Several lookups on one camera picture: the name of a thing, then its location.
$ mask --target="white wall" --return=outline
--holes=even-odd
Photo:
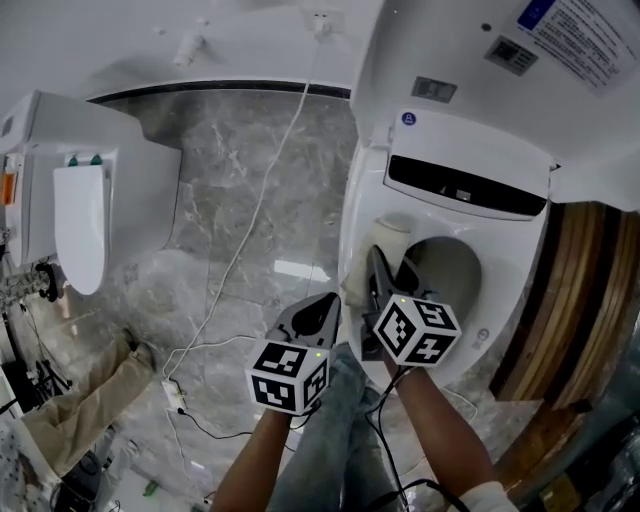
[[[315,40],[296,4],[309,1],[344,9],[347,27],[323,44],[314,82],[349,87],[381,0],[2,0],[0,113],[34,88],[91,98],[191,80],[303,81]],[[194,30],[206,51],[179,69]]]

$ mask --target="human arm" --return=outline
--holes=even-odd
[[[385,361],[391,375],[396,366]],[[423,368],[414,368],[396,385],[425,457],[438,482],[456,496],[496,473],[482,441],[451,406]]]
[[[267,409],[218,486],[212,512],[264,512],[278,477],[291,417]]]

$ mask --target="khaki pants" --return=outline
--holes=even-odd
[[[16,425],[21,451],[42,483],[65,476],[107,427],[144,391],[153,377],[146,346],[131,352],[116,339],[76,390],[49,400]]]

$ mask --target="black strip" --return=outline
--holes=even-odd
[[[533,284],[527,297],[527,302],[520,316],[520,321],[516,327],[516,332],[509,343],[509,347],[502,358],[500,366],[489,384],[489,390],[496,398],[502,392],[502,388],[511,375],[516,362],[522,354],[522,349],[529,337],[533,322],[535,322],[540,305],[544,299],[551,279],[551,269],[558,252],[560,243],[560,233],[562,232],[562,219],[564,217],[564,205],[551,203],[549,208],[549,221],[547,222],[547,231],[544,235],[542,251],[538,258],[538,267],[535,270]]]
[[[149,94],[161,94],[166,92],[185,92],[185,91],[217,91],[217,90],[249,90],[249,91],[278,91],[278,92],[297,92],[304,91],[305,84],[299,82],[278,82],[276,80],[210,80],[200,82],[181,82],[177,84],[153,85],[151,87],[142,87],[140,89],[131,89],[128,91],[107,94],[106,96],[98,96],[89,100],[91,103],[106,103],[107,101],[115,101],[126,98],[137,98],[139,96],[147,96]],[[351,97],[349,89],[342,87],[331,87],[328,85],[314,85],[309,87],[309,94],[316,96],[329,96],[331,98],[340,98],[348,100]]]
[[[578,321],[573,339],[569,344],[569,349],[544,395],[544,399],[549,403],[557,400],[565,385],[569,382],[569,378],[578,364],[582,351],[587,345],[589,336],[591,336],[598,312],[602,307],[604,292],[607,289],[609,277],[611,276],[613,257],[618,243],[618,234],[624,236],[624,233],[618,233],[620,214],[620,210],[607,206],[595,275],[593,276],[591,288],[587,294],[584,309],[581,313],[578,313],[580,314],[580,320]]]
[[[393,155],[387,175],[393,181],[461,203],[535,217],[546,198],[519,188],[443,165]]]

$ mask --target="smart toilet seat cover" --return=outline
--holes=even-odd
[[[53,181],[58,259],[71,285],[90,295],[107,269],[110,182],[101,165],[58,168]]]

